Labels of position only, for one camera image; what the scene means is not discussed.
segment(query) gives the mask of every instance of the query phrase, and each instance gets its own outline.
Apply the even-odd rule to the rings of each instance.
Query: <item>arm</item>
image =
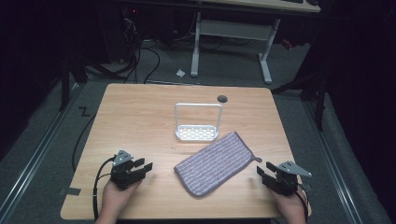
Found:
[[[128,205],[132,195],[141,183],[142,180],[132,184],[128,189],[121,190],[116,184],[108,180],[103,190],[102,210],[95,224],[116,223],[121,212]]]
[[[268,189],[276,199],[277,208],[288,224],[305,224],[304,206],[297,195],[284,196]],[[306,202],[305,194],[298,188],[298,194]]]

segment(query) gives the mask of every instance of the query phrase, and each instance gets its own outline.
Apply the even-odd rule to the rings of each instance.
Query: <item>person's left hand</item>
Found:
[[[117,218],[128,205],[142,181],[140,180],[127,189],[121,190],[115,183],[108,180],[103,189],[102,210],[95,223],[116,223]]]

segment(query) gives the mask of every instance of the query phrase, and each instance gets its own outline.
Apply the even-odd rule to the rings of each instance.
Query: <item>table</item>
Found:
[[[238,132],[262,163],[252,162],[214,192],[195,199],[183,188],[175,165],[209,143],[183,143],[175,135],[175,104],[222,104],[219,137]],[[288,139],[270,90],[265,88],[110,84],[84,147],[61,216],[93,219],[92,187],[101,164],[123,149],[136,159],[153,162],[120,218],[248,218],[278,217],[276,204],[256,173],[265,162],[293,161]],[[103,174],[111,170],[105,166]],[[98,203],[108,177],[98,184]]]
[[[216,3],[226,5],[237,5],[245,7],[264,7],[277,10],[296,10],[301,12],[320,12],[320,7],[311,6],[305,1],[302,4],[280,1],[280,0],[200,0],[199,3]],[[217,35],[233,38],[245,38],[265,41],[263,52],[259,54],[259,61],[262,68],[264,82],[272,83],[271,74],[268,68],[267,57],[276,36],[280,19],[276,19],[272,25],[254,25],[239,22],[201,20],[199,12],[195,28],[195,44],[191,61],[191,76],[198,76],[199,68],[199,42],[201,35]]]

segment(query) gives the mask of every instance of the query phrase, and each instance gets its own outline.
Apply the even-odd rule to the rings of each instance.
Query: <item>metal desk leg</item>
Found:
[[[199,65],[199,37],[201,34],[201,12],[197,12],[197,22],[195,28],[195,46],[194,52],[192,54],[192,63],[191,63],[191,76],[198,76],[198,65]]]
[[[265,46],[264,53],[259,54],[260,64],[262,65],[262,75],[264,76],[264,82],[267,84],[272,83],[270,70],[268,69],[267,57],[270,52],[271,46],[274,42],[277,27],[279,26],[280,19],[275,20],[274,25],[271,29],[270,35],[267,40],[267,45]]]

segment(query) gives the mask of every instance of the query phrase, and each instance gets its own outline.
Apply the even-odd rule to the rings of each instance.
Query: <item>gray carpet floor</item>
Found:
[[[309,50],[309,46],[300,46],[291,50],[273,45],[268,58],[273,84],[263,82],[257,53],[261,51],[262,42],[248,43],[229,39],[226,43],[208,42],[202,45],[200,70],[198,77],[190,77],[191,51],[190,41],[177,42],[173,47],[148,41],[144,47],[154,46],[160,56],[160,64],[149,77],[148,83],[172,83],[210,86],[263,87],[274,89],[294,79],[294,76]],[[152,51],[141,50],[137,66],[137,80],[142,83],[158,62]],[[117,70],[124,65],[106,64],[109,69]],[[176,72],[186,72],[178,77]],[[131,75],[127,83],[133,83]],[[72,160],[78,162],[84,143],[89,135],[88,129],[83,133],[77,145],[75,158],[73,150],[78,137],[91,117],[97,111],[106,86],[121,82],[103,76],[89,75],[86,85],[73,91],[73,101],[69,106],[59,128],[51,137],[38,169],[33,171],[27,188],[21,193],[15,207],[10,209],[7,223],[92,223],[92,220],[70,221],[60,217],[64,195],[61,188],[69,187],[73,178]],[[298,91],[286,91],[274,96],[282,124],[290,142],[290,147],[297,164],[313,174],[304,178],[305,184],[312,188],[309,200],[313,213],[308,223],[353,223],[348,209],[343,204],[336,183],[344,181],[349,195],[358,209],[360,220],[355,223],[390,223],[389,218],[377,201],[353,151],[345,139],[332,102],[326,98],[323,128],[321,133],[313,124],[310,108],[315,102],[301,102]],[[0,202],[7,200],[19,176],[22,174],[51,123],[59,116],[61,105],[61,85],[58,84],[29,120],[29,125],[0,163]],[[88,117],[82,116],[81,107],[86,107]],[[342,179],[334,179],[327,163],[323,148],[327,147],[341,170]],[[273,223],[284,223],[282,218]]]

